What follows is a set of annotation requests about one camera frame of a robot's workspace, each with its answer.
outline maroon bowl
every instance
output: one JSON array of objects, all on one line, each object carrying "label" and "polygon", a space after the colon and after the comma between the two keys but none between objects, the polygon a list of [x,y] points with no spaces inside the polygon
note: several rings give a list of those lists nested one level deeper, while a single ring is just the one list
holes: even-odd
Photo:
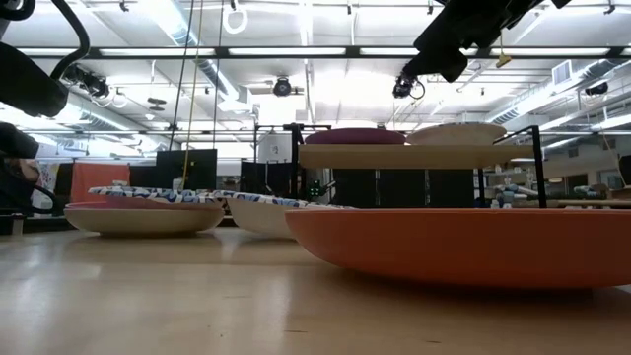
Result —
[{"label": "maroon bowl", "polygon": [[404,144],[399,132],[378,128],[340,128],[314,133],[306,144]]}]

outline person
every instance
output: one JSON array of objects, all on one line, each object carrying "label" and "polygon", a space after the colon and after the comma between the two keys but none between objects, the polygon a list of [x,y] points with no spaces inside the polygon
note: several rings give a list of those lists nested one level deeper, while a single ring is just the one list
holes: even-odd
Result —
[{"label": "person", "polygon": [[33,185],[39,180],[39,170],[35,163],[26,159],[5,158],[2,164],[4,167],[0,175],[0,208],[16,210],[20,209],[20,206],[31,205]]}]

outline metal beam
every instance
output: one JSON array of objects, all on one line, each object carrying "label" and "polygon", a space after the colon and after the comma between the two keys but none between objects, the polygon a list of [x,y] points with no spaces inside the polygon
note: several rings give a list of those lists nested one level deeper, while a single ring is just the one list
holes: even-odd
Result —
[{"label": "metal beam", "polygon": [[[19,47],[33,59],[59,59],[71,47]],[[408,46],[265,46],[199,47],[201,59],[410,59],[418,52]],[[519,59],[631,59],[631,46],[505,46],[504,52]],[[464,50],[468,59],[497,59],[500,47]],[[89,60],[179,60],[194,59],[195,50],[179,47],[93,47]]]}]

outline ceiling light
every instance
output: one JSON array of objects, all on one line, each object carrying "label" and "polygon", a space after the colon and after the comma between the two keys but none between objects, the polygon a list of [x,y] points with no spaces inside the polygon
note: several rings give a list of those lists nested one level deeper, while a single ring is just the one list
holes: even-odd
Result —
[{"label": "ceiling light", "polygon": [[25,55],[68,55],[75,48],[18,48]]},{"label": "ceiling light", "polygon": [[477,54],[477,49],[478,48],[469,48],[469,49],[461,48],[460,52],[464,55],[475,55]]},{"label": "ceiling light", "polygon": [[[505,55],[604,55],[609,52],[609,48],[504,48]],[[491,49],[491,55],[501,55],[502,49]]]},{"label": "ceiling light", "polygon": [[[104,56],[183,56],[197,54],[197,48],[174,47],[174,48],[104,48],[99,49],[101,55]],[[214,48],[199,48],[199,55],[208,56],[215,55]]]},{"label": "ceiling light", "polygon": [[409,55],[413,56],[418,54],[418,49],[412,48],[361,48],[359,50],[360,55]]},{"label": "ceiling light", "polygon": [[441,124],[441,123],[419,123],[419,124],[418,124],[416,127],[414,127],[414,129],[412,129],[412,130],[413,130],[413,131],[416,131],[416,130],[421,130],[421,129],[423,129],[423,128],[434,127],[434,126],[437,126],[437,125],[439,125],[439,124]]},{"label": "ceiling light", "polygon": [[569,139],[564,139],[562,141],[558,141],[556,143],[552,143],[550,145],[545,146],[545,149],[552,149],[552,148],[559,148],[562,147],[564,145],[570,144],[574,141],[576,141],[577,138],[569,138]]},{"label": "ceiling light", "polygon": [[534,163],[534,159],[533,158],[515,158],[515,159],[511,159],[511,162],[513,162],[513,163]]},{"label": "ceiling light", "polygon": [[230,48],[231,55],[344,55],[346,48],[339,47],[295,47],[295,48]]},{"label": "ceiling light", "polygon": [[623,115],[623,116],[620,116],[620,117],[610,118],[610,119],[608,119],[606,121],[603,121],[601,123],[597,123],[597,124],[591,126],[590,130],[599,131],[599,130],[603,130],[603,129],[609,129],[609,128],[621,126],[621,125],[627,124],[627,123],[631,123],[631,114],[626,114],[626,115]]},{"label": "ceiling light", "polygon": [[569,121],[571,121],[573,118],[572,117],[561,117],[561,118],[557,118],[555,120],[549,121],[545,124],[542,124],[539,126],[539,131],[544,131],[544,130],[548,130],[548,129],[552,129],[552,128],[556,128],[561,126],[562,124],[565,124]]}]

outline wooden shelf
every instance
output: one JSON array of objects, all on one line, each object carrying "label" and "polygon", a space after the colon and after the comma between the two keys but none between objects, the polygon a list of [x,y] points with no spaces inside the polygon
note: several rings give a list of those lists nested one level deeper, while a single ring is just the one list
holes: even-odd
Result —
[{"label": "wooden shelf", "polygon": [[533,156],[531,146],[300,146],[300,164],[308,169],[477,169]]},{"label": "wooden shelf", "polygon": [[[519,201],[513,207],[536,208],[537,201]],[[548,208],[563,207],[631,207],[631,200],[548,200]]]}]

